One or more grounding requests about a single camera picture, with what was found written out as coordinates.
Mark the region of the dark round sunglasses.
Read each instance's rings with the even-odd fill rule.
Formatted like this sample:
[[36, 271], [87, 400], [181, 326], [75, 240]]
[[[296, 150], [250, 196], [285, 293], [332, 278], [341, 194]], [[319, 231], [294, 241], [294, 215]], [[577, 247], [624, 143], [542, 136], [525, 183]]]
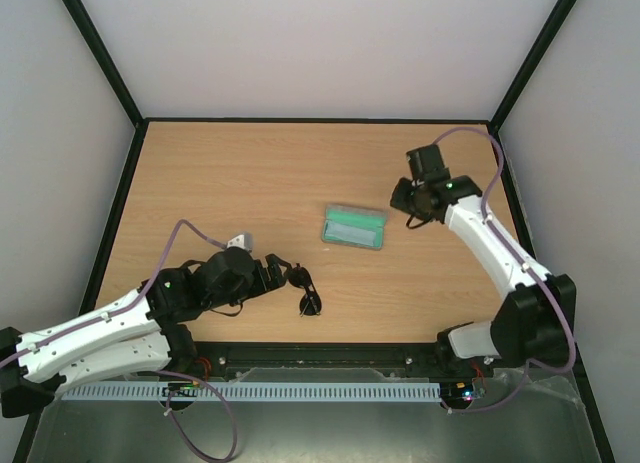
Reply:
[[309, 271], [297, 264], [289, 272], [288, 282], [304, 292], [299, 303], [299, 315], [301, 317], [319, 316], [322, 311], [322, 301]]

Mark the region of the grey glasses case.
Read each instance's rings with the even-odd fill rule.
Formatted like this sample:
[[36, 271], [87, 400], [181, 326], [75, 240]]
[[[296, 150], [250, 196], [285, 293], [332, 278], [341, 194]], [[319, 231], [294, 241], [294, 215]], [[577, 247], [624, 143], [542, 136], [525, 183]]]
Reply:
[[328, 204], [321, 240], [327, 244], [381, 250], [387, 221], [388, 214], [379, 209]]

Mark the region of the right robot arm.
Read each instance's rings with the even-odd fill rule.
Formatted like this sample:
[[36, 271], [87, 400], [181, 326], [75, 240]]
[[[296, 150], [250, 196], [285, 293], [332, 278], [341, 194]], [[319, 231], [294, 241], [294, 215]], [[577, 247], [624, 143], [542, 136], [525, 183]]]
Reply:
[[451, 176], [438, 146], [406, 157], [411, 175], [398, 181], [391, 207], [408, 215], [410, 229], [433, 221], [446, 226], [480, 262], [502, 299], [492, 320], [439, 333], [438, 367], [455, 375], [472, 358], [488, 357], [508, 367], [534, 363], [551, 370], [548, 358], [563, 351], [567, 361], [557, 370], [569, 370], [577, 356], [566, 314], [575, 305], [572, 280], [552, 275], [527, 253], [490, 210], [486, 192], [468, 176]]

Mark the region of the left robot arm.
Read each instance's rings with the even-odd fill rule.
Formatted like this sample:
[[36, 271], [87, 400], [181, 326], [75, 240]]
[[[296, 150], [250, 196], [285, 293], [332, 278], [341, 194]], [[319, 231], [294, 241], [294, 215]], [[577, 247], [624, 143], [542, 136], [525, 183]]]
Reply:
[[230, 247], [164, 268], [116, 301], [53, 327], [1, 331], [1, 414], [39, 411], [85, 383], [127, 373], [183, 372], [197, 357], [188, 323], [283, 287], [293, 265]]

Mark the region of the blue cleaning cloth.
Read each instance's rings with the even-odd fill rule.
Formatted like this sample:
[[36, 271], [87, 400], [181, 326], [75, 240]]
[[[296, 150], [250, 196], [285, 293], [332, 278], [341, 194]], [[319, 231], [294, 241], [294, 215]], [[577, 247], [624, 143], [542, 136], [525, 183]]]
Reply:
[[376, 247], [377, 232], [351, 225], [342, 224], [335, 221], [328, 221], [323, 237], [326, 240], [338, 241], [351, 245], [360, 245], [366, 247]]

